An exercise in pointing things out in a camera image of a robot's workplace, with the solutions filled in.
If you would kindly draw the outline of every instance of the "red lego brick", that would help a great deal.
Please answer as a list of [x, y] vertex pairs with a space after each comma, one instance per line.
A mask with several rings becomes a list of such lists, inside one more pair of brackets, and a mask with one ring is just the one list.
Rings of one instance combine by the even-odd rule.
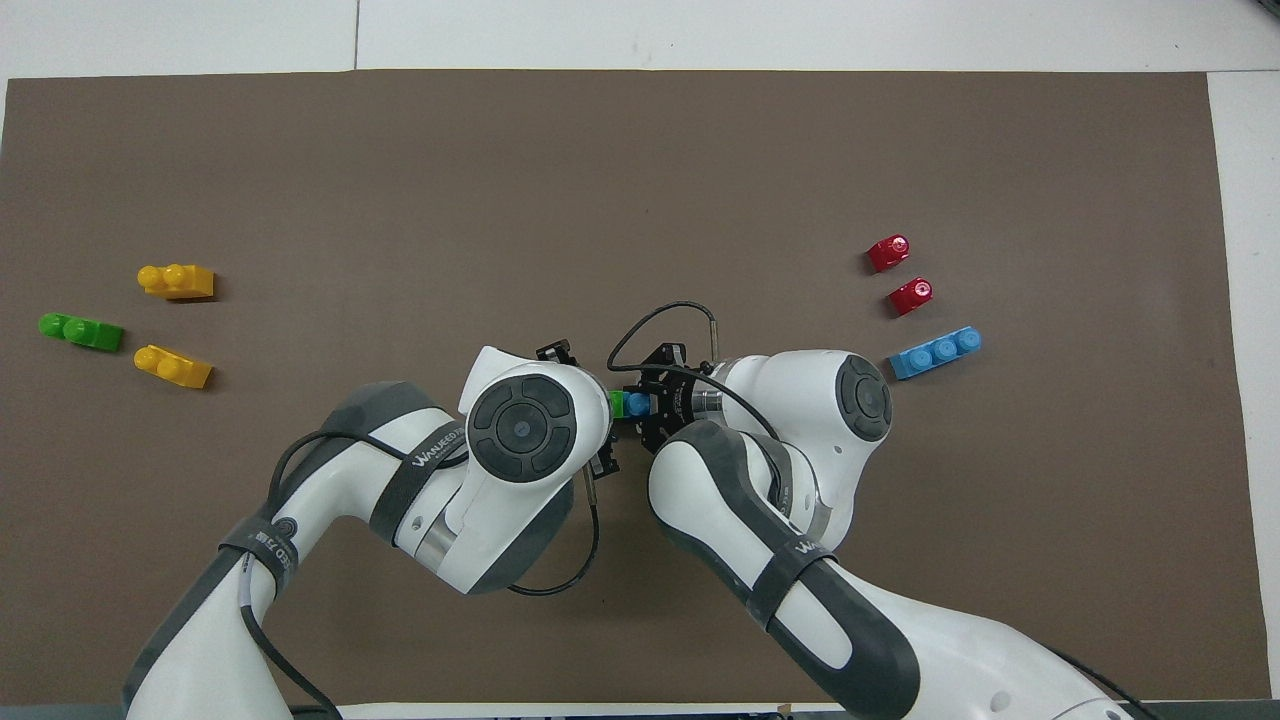
[[924, 278], [915, 278], [888, 293], [888, 299], [893, 302], [893, 307], [897, 309], [899, 316], [906, 315], [933, 299], [933, 284]]
[[867, 251], [867, 256], [872, 259], [872, 265], [876, 266], [877, 273], [883, 273], [902, 260], [906, 260], [910, 255], [911, 243], [900, 234], [886, 237]]

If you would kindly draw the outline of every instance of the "black velcro strap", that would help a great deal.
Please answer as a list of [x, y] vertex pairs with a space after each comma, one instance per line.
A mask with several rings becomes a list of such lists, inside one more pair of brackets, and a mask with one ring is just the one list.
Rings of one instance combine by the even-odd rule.
[[275, 594], [279, 597], [298, 569], [298, 548], [289, 539], [296, 529], [291, 519], [282, 519], [276, 527], [259, 516], [244, 518], [218, 543], [218, 550], [234, 547], [257, 557], [275, 578]]
[[467, 436], [462, 430], [462, 423], [457, 420], [449, 420], [426, 436], [426, 439], [401, 461], [401, 466], [383, 488], [383, 495], [378, 497], [374, 511], [369, 515], [369, 528], [396, 547], [396, 530], [408, 512], [408, 506], [417, 498], [417, 493], [422, 492], [422, 486], [440, 462], [466, 442]]
[[751, 588], [751, 594], [746, 598], [746, 611], [751, 614], [755, 623], [768, 629], [769, 620], [782, 605], [782, 598], [796, 583], [800, 574], [814, 562], [823, 559], [835, 559], [829, 550], [822, 547], [813, 539], [800, 536], [791, 538], [781, 547], [774, 548], [769, 564], [760, 571], [760, 577]]

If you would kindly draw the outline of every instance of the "white floor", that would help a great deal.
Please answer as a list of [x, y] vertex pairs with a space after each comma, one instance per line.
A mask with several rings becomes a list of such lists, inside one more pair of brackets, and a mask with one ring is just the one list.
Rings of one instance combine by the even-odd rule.
[[1280, 697], [1280, 18], [1252, 0], [0, 0], [5, 79], [355, 68], [1210, 70]]

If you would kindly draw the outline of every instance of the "green lego brick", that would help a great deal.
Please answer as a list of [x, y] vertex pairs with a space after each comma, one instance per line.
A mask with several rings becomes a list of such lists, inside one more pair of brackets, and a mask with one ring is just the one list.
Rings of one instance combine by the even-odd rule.
[[618, 420], [623, 415], [626, 415], [626, 413], [622, 410], [622, 395], [623, 393], [621, 389], [609, 391], [609, 409], [613, 410], [614, 420]]
[[119, 325], [77, 318], [76, 315], [63, 315], [61, 313], [49, 313], [40, 318], [40, 333], [67, 340], [76, 345], [115, 352], [120, 348], [120, 336], [124, 331]]

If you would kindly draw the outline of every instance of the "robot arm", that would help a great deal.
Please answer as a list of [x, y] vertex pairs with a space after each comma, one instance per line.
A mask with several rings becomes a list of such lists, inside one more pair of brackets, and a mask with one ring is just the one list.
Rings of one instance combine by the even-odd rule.
[[408, 383], [352, 393], [152, 635], [124, 688], [128, 719], [292, 717], [241, 607], [265, 615], [342, 515], [458, 592], [516, 582], [568, 514], [608, 400], [577, 368], [486, 347], [461, 411], [465, 427]]
[[658, 451], [650, 506], [850, 714], [1128, 717], [1016, 630], [886, 592], [833, 561], [826, 548], [847, 532], [863, 465], [892, 423], [870, 363], [783, 352], [721, 364], [712, 377], [754, 405], [778, 439], [709, 386], [687, 388], [695, 418]]

